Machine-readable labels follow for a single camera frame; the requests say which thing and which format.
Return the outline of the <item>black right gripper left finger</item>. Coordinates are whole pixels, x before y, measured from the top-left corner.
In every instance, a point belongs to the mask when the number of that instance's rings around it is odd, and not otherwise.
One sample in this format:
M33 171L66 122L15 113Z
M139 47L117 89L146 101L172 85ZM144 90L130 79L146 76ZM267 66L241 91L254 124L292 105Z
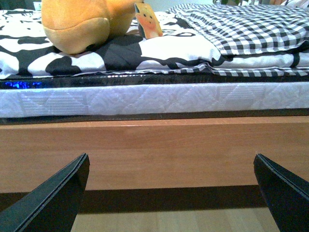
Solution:
M69 232L84 197L90 161L78 156L0 213L2 232Z

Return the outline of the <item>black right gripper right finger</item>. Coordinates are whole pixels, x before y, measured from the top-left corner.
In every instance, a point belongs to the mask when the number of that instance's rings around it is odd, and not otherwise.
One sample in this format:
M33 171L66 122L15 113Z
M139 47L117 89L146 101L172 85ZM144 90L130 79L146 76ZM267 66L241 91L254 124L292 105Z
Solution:
M309 182L262 154L254 158L261 194L281 232L309 230Z

